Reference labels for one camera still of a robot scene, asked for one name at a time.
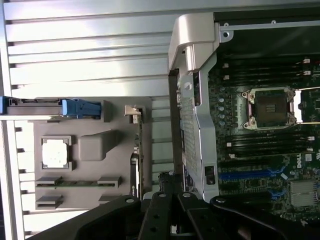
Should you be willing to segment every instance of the green circuit board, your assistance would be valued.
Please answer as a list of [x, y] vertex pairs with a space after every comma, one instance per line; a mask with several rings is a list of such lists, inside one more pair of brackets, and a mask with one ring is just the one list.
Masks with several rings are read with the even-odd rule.
[[320, 221], [319, 60], [218, 59], [208, 86], [220, 195]]

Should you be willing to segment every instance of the screw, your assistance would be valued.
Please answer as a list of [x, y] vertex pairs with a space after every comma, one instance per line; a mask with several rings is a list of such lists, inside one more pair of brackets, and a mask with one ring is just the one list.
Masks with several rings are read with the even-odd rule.
[[191, 197], [191, 194], [188, 193], [188, 192], [186, 192], [186, 193], [182, 194], [182, 196], [184, 196], [185, 198], [190, 198], [190, 197]]
[[225, 200], [224, 198], [222, 198], [222, 197], [217, 197], [217, 198], [215, 199], [215, 201], [216, 201], [217, 203], [220, 203], [220, 204], [223, 204], [223, 203], [226, 202], [226, 200]]

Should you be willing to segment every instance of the cpu socket cover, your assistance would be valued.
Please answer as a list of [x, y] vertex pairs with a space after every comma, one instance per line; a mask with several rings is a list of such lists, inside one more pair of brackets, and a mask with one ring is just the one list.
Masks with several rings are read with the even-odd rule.
[[253, 88], [241, 93], [247, 99], [248, 130], [284, 129], [296, 123], [295, 91], [289, 87]]

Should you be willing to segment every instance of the ribbed metal panel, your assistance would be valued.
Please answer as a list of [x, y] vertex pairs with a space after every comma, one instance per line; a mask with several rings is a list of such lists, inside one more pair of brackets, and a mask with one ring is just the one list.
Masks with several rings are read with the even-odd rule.
[[[173, 169], [167, 52], [175, 19], [226, 8], [271, 8], [301, 0], [37, 0], [1, 3], [1, 94], [153, 97], [152, 180]], [[7, 239], [22, 240], [83, 213], [35, 210], [33, 126], [1, 122]]]

